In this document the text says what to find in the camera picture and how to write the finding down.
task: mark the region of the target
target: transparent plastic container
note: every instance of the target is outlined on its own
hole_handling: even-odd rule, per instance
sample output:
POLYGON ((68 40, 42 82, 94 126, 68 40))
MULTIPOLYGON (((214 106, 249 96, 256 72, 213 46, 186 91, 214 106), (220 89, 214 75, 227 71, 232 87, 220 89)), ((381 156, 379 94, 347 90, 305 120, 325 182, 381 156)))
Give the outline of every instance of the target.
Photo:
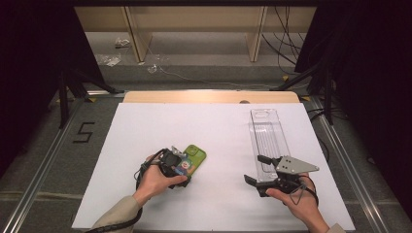
POLYGON ((259 162, 258 155, 270 158, 290 156, 288 144, 276 110, 251 110, 249 129, 257 166, 257 181, 273 181, 278 177, 275 167, 259 162))

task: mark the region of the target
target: hand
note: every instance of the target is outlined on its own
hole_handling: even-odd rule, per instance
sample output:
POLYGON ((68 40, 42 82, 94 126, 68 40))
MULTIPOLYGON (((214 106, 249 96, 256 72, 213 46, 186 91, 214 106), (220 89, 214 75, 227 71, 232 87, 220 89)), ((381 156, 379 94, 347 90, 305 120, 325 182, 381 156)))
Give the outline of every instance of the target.
MULTIPOLYGON (((306 177, 302 177, 300 180, 306 184, 307 188, 315 190, 315 186, 312 181, 306 177)), ((311 233, 325 233, 329 230, 329 226, 326 224, 322 214, 319 212, 314 196, 308 191, 300 189, 293 194, 286 194, 279 189, 268 188, 266 190, 266 194, 282 201, 286 206, 288 206, 292 214, 303 221, 311 233)))
POLYGON ((160 171, 157 165, 151 165, 143 175, 139 187, 133 194, 134 199, 141 207, 152 197, 162 193, 172 184, 178 184, 186 181, 186 176, 176 176, 173 178, 166 178, 160 171))

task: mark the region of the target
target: white paper sheet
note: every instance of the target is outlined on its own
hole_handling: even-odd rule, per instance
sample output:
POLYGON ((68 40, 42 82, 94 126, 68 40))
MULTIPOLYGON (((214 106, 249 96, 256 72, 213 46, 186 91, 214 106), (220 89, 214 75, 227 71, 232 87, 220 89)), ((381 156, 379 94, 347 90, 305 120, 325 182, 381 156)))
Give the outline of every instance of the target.
POLYGON ((164 231, 306 230, 281 202, 258 196, 244 182, 257 176, 249 133, 251 109, 276 109, 291 156, 317 165, 311 173, 326 222, 355 227, 301 104, 120 104, 73 223, 89 229, 123 196, 134 192, 134 173, 163 148, 195 144, 207 152, 186 188, 152 198, 135 225, 164 231))

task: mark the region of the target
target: sleeve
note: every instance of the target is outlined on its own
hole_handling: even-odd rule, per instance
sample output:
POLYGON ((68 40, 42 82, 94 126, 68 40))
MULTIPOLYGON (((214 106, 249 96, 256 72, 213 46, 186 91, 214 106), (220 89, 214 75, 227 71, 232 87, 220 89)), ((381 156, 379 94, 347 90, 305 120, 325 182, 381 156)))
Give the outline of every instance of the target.
MULTIPOLYGON (((108 212, 106 212, 100 219, 98 219, 91 229, 122 223, 136 217, 140 210, 140 205, 136 199, 132 196, 125 196, 119 202, 113 206, 108 212)), ((123 228, 117 231, 111 231, 116 233, 128 233, 132 232, 133 226, 123 228)))
POLYGON ((334 224, 327 233, 345 233, 345 230, 339 224, 334 224))

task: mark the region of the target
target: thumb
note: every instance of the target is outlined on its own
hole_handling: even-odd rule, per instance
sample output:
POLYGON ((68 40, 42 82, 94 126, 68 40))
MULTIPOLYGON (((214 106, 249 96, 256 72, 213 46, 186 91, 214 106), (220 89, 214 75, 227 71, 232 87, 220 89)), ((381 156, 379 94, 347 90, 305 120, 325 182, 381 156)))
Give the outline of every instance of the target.
POLYGON ((168 180, 170 184, 178 184, 178 183, 182 183, 186 181, 187 179, 188 179, 187 176, 176 176, 176 177, 169 178, 168 180))
POLYGON ((286 193, 283 193, 281 190, 276 189, 276 188, 267 188, 266 194, 274 197, 282 202, 285 202, 288 200, 288 195, 286 193))

